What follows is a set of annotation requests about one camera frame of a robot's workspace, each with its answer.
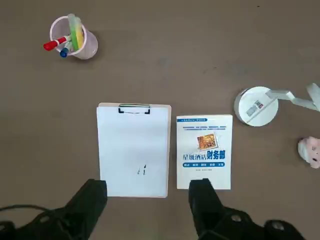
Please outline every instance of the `red marker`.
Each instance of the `red marker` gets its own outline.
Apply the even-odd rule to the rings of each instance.
[[[58,39],[49,41],[45,44],[43,44],[43,47],[45,50],[47,51],[51,51],[52,49],[54,49],[55,47],[58,47],[60,44],[63,44],[64,42],[70,41],[71,37],[69,36],[62,36]]]

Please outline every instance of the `pen holder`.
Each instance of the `pen holder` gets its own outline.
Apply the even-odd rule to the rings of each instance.
[[[84,25],[82,25],[83,31],[83,45],[78,51],[72,51],[68,56],[75,56],[78,59],[90,59],[98,50],[98,40],[92,32],[88,31]],[[50,28],[50,40],[58,39],[61,36],[67,36],[70,34],[68,16],[61,16],[57,18]],[[55,49],[60,52],[64,48],[64,44],[57,46]]]

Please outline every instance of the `cable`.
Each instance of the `cable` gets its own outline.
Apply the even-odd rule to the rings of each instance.
[[[31,205],[31,204],[15,204],[10,206],[0,207],[0,212],[6,211],[6,210],[12,210],[12,209],[36,209],[43,212],[52,212],[52,210],[48,208],[37,206],[37,205]]]
[[[62,217],[58,216],[57,213],[54,210],[50,210],[48,208],[45,208],[43,206],[38,206],[38,205],[32,205],[32,204],[15,204],[15,205],[10,205],[10,206],[5,206],[5,207],[0,207],[0,212],[2,211],[7,211],[7,210],[12,210],[12,209],[36,209],[40,210],[46,213],[49,213],[53,215],[54,218],[60,220],[65,226],[69,226],[69,223],[63,219]]]

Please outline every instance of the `book cover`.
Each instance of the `book cover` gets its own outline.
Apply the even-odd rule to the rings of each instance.
[[[177,188],[208,178],[217,190],[231,189],[232,115],[176,117]]]

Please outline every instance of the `blue marker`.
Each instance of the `blue marker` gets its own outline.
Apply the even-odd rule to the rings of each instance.
[[[68,56],[68,53],[70,52],[72,47],[72,42],[68,41],[65,45],[64,48],[60,51],[60,56],[63,58],[66,58]]]

